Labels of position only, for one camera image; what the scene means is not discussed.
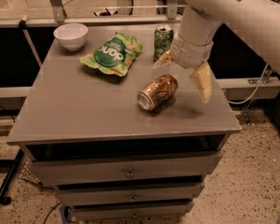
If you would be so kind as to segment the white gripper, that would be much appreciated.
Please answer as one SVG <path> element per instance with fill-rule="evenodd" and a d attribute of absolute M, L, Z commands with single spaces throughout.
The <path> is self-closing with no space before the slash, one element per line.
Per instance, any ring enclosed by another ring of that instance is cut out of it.
<path fill-rule="evenodd" d="M 171 44 L 171 49 L 164 52 L 160 58 L 154 62 L 153 68 L 159 68 L 175 62 L 184 68 L 194 68 L 190 79 L 199 91 L 201 101 L 207 104 L 212 94 L 210 66 L 206 61 L 210 56 L 213 42 L 206 45 L 194 45 L 180 35 L 175 35 Z"/>

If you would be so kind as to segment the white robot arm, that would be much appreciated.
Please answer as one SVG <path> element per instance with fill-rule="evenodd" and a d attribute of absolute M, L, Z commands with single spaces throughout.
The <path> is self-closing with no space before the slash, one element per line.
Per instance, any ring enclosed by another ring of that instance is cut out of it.
<path fill-rule="evenodd" d="M 172 45 L 155 67 L 177 63 L 191 68 L 190 78 L 203 102 L 211 93 L 207 62 L 213 37 L 226 24 L 280 75 L 280 4 L 271 0 L 185 0 L 183 17 Z"/>

